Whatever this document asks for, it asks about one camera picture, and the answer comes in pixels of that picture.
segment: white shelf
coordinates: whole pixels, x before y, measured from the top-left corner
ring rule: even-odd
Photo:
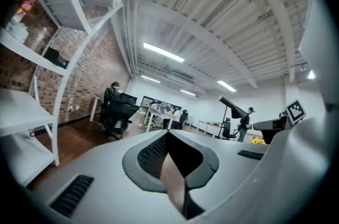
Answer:
[[[14,178],[23,186],[54,160],[54,155],[28,131],[2,137],[0,144]]]
[[[0,137],[52,122],[53,116],[28,93],[0,88]]]
[[[41,67],[52,70],[55,73],[65,75],[65,69],[53,64],[51,61],[26,47],[3,28],[0,28],[0,43],[18,55],[38,64]]]

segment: fluorescent light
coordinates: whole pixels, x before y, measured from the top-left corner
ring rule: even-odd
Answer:
[[[224,81],[218,81],[218,83],[222,86],[224,86],[225,88],[227,88],[228,90],[232,91],[232,92],[236,92],[236,90],[234,88],[232,88],[230,85],[227,85]]]
[[[147,79],[147,80],[151,80],[151,81],[153,81],[153,82],[160,83],[160,81],[158,81],[158,80],[154,80],[154,79],[152,79],[152,78],[149,78],[149,77],[147,77],[147,76],[144,76],[144,75],[142,75],[141,77],[143,77],[143,78],[145,78],[145,79]]]
[[[183,90],[180,90],[181,92],[183,92],[183,93],[187,93],[187,94],[190,94],[190,95],[192,95],[192,96],[195,96],[195,94],[193,94],[193,93],[191,93],[191,92],[187,92],[187,91],[183,91]]]
[[[314,78],[316,78],[316,76],[314,75],[313,70],[311,70],[311,71],[309,72],[309,75],[308,75],[307,78],[308,78],[308,79],[314,79]]]
[[[144,48],[149,49],[149,50],[152,50],[152,51],[155,51],[155,52],[157,52],[157,53],[161,53],[162,55],[167,56],[167,57],[170,57],[170,58],[172,58],[172,59],[174,59],[174,60],[177,60],[177,61],[179,61],[179,62],[183,62],[183,61],[185,60],[185,59],[183,59],[183,58],[181,58],[181,57],[178,57],[178,56],[176,56],[176,55],[174,55],[174,54],[172,54],[172,53],[170,53],[170,52],[167,52],[167,51],[162,50],[162,49],[160,49],[160,48],[158,48],[158,47],[149,45],[149,44],[147,44],[147,43],[144,43]]]

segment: brick wall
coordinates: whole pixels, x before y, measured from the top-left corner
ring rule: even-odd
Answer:
[[[107,9],[85,7],[84,12],[90,20],[104,15]],[[57,27],[39,3],[34,5],[34,10],[25,16],[23,22],[29,32],[24,44],[41,53]],[[51,47],[69,60],[86,36],[86,32],[63,28]],[[0,87],[28,92],[35,64],[2,45],[0,54]],[[40,104],[52,114],[61,76],[40,68],[37,79]],[[106,24],[87,45],[68,80],[61,103],[59,123],[89,115],[95,94],[101,95],[113,81],[118,81],[121,89],[125,90],[129,79],[113,30]],[[73,107],[79,105],[79,110],[68,112],[69,103]]]

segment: white wall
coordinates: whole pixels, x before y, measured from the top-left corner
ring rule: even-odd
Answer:
[[[325,105],[316,82],[298,84],[298,87],[299,99],[306,111],[305,119],[324,114]]]
[[[140,105],[144,96],[160,100],[162,102],[181,106],[182,109],[188,109],[194,99],[193,96],[184,94],[180,91],[167,88],[162,84],[153,81],[136,80],[130,87],[129,95],[137,97],[137,105]]]
[[[196,127],[198,121],[221,122],[226,106],[218,101],[218,94],[200,98],[193,102],[189,114],[193,116],[193,125]],[[284,88],[283,86],[272,86],[255,91],[224,93],[223,96],[233,102],[236,106],[247,111],[250,106],[255,110],[250,116],[251,124],[259,121],[273,120],[279,117],[279,113],[284,109]],[[231,118],[231,110],[226,113],[227,118]],[[231,131],[237,128],[240,119],[231,118]],[[219,133],[219,130],[208,126],[208,132]],[[249,133],[260,135],[261,132],[249,130]]]

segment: yellow flowers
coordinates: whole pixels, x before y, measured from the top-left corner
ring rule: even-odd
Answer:
[[[265,141],[259,137],[255,137],[254,139],[252,139],[252,143],[253,144],[266,144]]]

